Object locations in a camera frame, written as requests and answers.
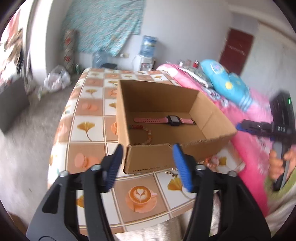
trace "pink watch strap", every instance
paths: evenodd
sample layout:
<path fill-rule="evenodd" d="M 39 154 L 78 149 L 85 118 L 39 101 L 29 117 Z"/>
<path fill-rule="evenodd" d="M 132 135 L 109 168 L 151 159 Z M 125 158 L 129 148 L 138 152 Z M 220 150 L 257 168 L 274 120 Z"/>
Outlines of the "pink watch strap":
<path fill-rule="evenodd" d="M 183 124 L 190 124 L 190 125 L 193 125 L 193 124 L 194 124 L 194 122 L 193 122 L 192 119 L 184 119 L 184 118 L 180 118 L 180 120 L 181 120 L 181 122 L 182 122 Z"/>
<path fill-rule="evenodd" d="M 165 124 L 168 123 L 168 119 L 166 117 L 153 119 L 153 118 L 134 118 L 134 122 L 136 123 L 153 123 L 153 124 Z"/>

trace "table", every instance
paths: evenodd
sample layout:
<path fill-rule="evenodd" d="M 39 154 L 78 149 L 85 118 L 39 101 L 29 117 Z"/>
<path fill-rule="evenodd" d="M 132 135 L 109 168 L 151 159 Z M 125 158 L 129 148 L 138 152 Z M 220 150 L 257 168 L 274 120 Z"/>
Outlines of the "table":
<path fill-rule="evenodd" d="M 49 161 L 49 187 L 61 171 L 83 172 L 100 163 L 105 155 L 113 154 L 118 144 L 116 94 L 119 79 L 179 85 L 164 71 L 86 69 L 74 87 L 57 128 Z M 232 147 L 223 149 L 221 155 L 227 156 L 227 165 L 217 171 L 227 173 L 241 163 Z M 135 205 L 130 190 L 140 196 L 148 195 L 149 201 L 142 206 Z M 77 197 L 80 232 L 87 235 L 82 190 L 77 191 Z M 123 173 L 121 167 L 114 187 L 102 194 L 114 234 L 150 227 L 185 213 L 192 209 L 194 198 L 195 194 L 183 188 L 180 178 L 166 170 L 130 175 Z"/>

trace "watch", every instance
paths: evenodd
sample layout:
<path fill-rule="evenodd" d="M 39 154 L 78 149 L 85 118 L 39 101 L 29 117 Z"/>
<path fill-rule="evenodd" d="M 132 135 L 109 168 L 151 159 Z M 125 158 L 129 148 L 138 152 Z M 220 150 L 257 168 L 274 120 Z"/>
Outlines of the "watch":
<path fill-rule="evenodd" d="M 153 124 L 170 124 L 171 126 L 179 126 L 181 124 L 196 125 L 193 119 L 179 118 L 176 115 L 168 115 L 164 118 L 134 118 L 136 123 L 153 123 Z"/>

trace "red can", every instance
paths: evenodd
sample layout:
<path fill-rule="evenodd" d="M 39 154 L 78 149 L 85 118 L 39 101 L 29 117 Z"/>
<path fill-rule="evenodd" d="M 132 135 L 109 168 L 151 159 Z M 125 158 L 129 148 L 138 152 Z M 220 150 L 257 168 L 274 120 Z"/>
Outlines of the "red can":
<path fill-rule="evenodd" d="M 194 68 L 197 68 L 199 67 L 200 63 L 196 60 L 194 61 L 194 64 L 192 65 Z"/>

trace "human hand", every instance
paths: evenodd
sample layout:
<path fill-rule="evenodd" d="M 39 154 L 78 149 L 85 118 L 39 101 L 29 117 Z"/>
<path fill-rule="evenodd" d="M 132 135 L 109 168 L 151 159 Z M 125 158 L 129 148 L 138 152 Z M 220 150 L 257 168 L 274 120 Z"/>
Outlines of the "human hand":
<path fill-rule="evenodd" d="M 284 159 L 289 161 L 289 170 L 287 173 L 287 179 L 290 177 L 291 173 L 296 167 L 296 153 L 292 150 L 289 150 L 285 153 Z M 284 173 L 283 160 L 280 160 L 276 157 L 276 151 L 271 150 L 269 153 L 268 162 L 270 164 L 268 169 L 268 175 L 272 180 L 276 180 Z"/>

